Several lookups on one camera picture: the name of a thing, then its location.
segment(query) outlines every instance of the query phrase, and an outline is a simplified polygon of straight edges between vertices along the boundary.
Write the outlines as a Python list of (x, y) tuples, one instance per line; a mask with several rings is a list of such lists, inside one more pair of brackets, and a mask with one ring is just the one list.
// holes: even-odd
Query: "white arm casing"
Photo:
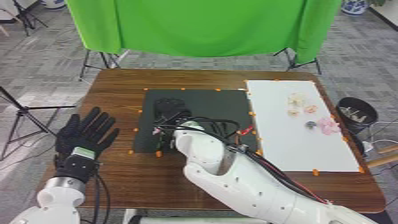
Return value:
[[(196, 122), (183, 125), (203, 129)], [(198, 131), (176, 130), (174, 137), (187, 156), (185, 176), (240, 214), (272, 224), (375, 223), (349, 208), (293, 192), (244, 154), (237, 153), (230, 170), (217, 175), (226, 153), (222, 142)]]
[(78, 224), (75, 207), (84, 203), (86, 184), (70, 177), (55, 177), (38, 194), (41, 207), (31, 207), (16, 216), (11, 224)]

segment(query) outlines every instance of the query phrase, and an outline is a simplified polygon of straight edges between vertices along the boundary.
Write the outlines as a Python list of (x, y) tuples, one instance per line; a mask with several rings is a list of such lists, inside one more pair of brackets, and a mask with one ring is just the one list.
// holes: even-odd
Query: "wooden table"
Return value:
[[(144, 100), (144, 88), (150, 89), (238, 89), (246, 88), (244, 80), (313, 80), (324, 100), (338, 117), (334, 106), (317, 77), (299, 72), (254, 71), (194, 71), (194, 70), (105, 70), (102, 71), (84, 100), (80, 113), (100, 106), (118, 119), (121, 135), (112, 149), (102, 155), (102, 177), (107, 181), (114, 208), (228, 210), (226, 205), (212, 198), (183, 176), (185, 156), (166, 154), (128, 154), (134, 129), (139, 127), (139, 110)], [(349, 141), (365, 173), (290, 172), (290, 177), (313, 189), (318, 195), (357, 212), (384, 211), (384, 195), (370, 175), (357, 147)], [(93, 183), (87, 186), (86, 206), (93, 206)]]

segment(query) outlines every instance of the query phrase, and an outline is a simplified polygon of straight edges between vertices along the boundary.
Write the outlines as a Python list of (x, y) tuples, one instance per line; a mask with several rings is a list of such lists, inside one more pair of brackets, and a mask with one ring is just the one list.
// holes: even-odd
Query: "black glove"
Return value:
[[(73, 177), (84, 183), (89, 181), (98, 169), (98, 157), (119, 134), (119, 129), (114, 129), (105, 137), (114, 123), (116, 119), (109, 117), (109, 113), (102, 113), (98, 107), (93, 108), (82, 121), (78, 114), (71, 115), (68, 124), (57, 134), (55, 177)], [(77, 147), (84, 148), (80, 153), (75, 150)]]
[(176, 125), (178, 121), (192, 116), (183, 100), (162, 98), (155, 101), (155, 125)]

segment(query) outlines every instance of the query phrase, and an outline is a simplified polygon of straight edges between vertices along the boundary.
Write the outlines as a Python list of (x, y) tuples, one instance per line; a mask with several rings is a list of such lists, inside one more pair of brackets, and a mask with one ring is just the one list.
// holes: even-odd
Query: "white board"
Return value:
[[(325, 135), (320, 128), (306, 127), (331, 117), (327, 105), (311, 81), (249, 80), (249, 99), (256, 113), (256, 129), (263, 156), (283, 171), (359, 172), (359, 163), (341, 133)], [(306, 105), (317, 113), (288, 114), (292, 94), (306, 96)]]

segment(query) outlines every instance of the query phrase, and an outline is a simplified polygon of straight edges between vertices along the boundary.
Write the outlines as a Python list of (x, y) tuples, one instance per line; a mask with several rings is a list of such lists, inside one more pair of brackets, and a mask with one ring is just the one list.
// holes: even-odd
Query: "black stand leg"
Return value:
[(27, 33), (27, 36), (29, 36), (29, 35), (31, 35), (31, 34), (29, 34), (29, 29), (32, 29), (32, 30), (36, 29), (36, 26), (34, 26), (32, 21), (34, 21), (34, 22), (38, 21), (45, 27), (48, 27), (48, 25), (47, 25), (47, 23), (39, 20), (39, 18), (34, 16), (34, 14), (32, 14), (31, 12), (27, 12), (27, 9), (22, 7), (18, 1), (13, 0), (13, 2), (15, 2), (15, 6), (16, 6), (16, 11), (18, 11), (18, 14), (20, 14), (20, 19), (22, 19), (22, 23), (23, 23), (25, 33)]
[[(59, 110), (62, 108), (75, 108), (75, 106), (52, 106), (52, 107), (23, 107), (22, 104), (18, 103), (15, 97), (11, 96), (9, 92), (6, 91), (4, 87), (0, 87), (0, 93), (6, 96), (7, 101), (11, 102), (13, 106), (18, 108), (18, 112), (16, 112), (16, 120), (15, 120), (15, 124), (13, 124), (13, 128), (11, 128), (11, 132), (9, 132), (9, 138), (7, 138), (7, 142), (4, 145), (4, 151), (2, 151), (2, 156), (0, 156), (0, 161), (11, 156), (11, 154), (16, 152), (18, 148), (7, 152), (9, 149), (9, 144), (16, 141), (22, 141), (25, 138), (32, 137), (34, 135), (41, 134), (41, 133), (50, 133), (55, 136), (54, 131), (50, 130), (50, 125), (59, 113)], [(54, 115), (50, 117), (50, 120), (47, 122), (47, 124), (41, 123), (39, 119), (36, 118), (36, 116), (31, 114), (31, 110), (54, 110)], [(18, 123), (22, 120), (22, 117), (27, 117), (29, 120), (34, 122), (36, 126), (39, 127), (39, 131), (36, 131), (34, 133), (27, 134), (25, 136), (18, 136), (18, 138), (15, 138), (16, 135), (16, 127), (18, 127)]]
[[(105, 53), (100, 52), (100, 56), (102, 56), (102, 60), (103, 60), (103, 66), (105, 68), (109, 69), (110, 68), (110, 62), (116, 64), (118, 68), (121, 67), (119, 64), (118, 64), (118, 61), (112, 57), (112, 54), (107, 54), (109, 55), (109, 61), (107, 61), (107, 57), (105, 57)], [(89, 58), (91, 58), (91, 50), (87, 49), (87, 52), (86, 52), (86, 58), (84, 58), (84, 67), (82, 67), (82, 70), (80, 70), (80, 74), (78, 74), (78, 81), (82, 82), (84, 81), (84, 74), (86, 74), (86, 69), (87, 68), (96, 68), (96, 69), (103, 69), (93, 65), (87, 64), (89, 62)]]
[(274, 56), (277, 56), (281, 53), (286, 53), (286, 57), (288, 57), (288, 61), (290, 61), (290, 67), (286, 69), (286, 72), (295, 69), (295, 68), (301, 68), (304, 65), (308, 64), (313, 64), (317, 65), (317, 69), (318, 69), (318, 74), (322, 75), (322, 69), (320, 69), (320, 62), (318, 62), (318, 58), (315, 58), (315, 60), (304, 64), (295, 64), (295, 59), (297, 59), (297, 56), (293, 57), (293, 60), (292, 60), (292, 57), (290, 57), (290, 52), (288, 52), (288, 48), (285, 48), (276, 54)]

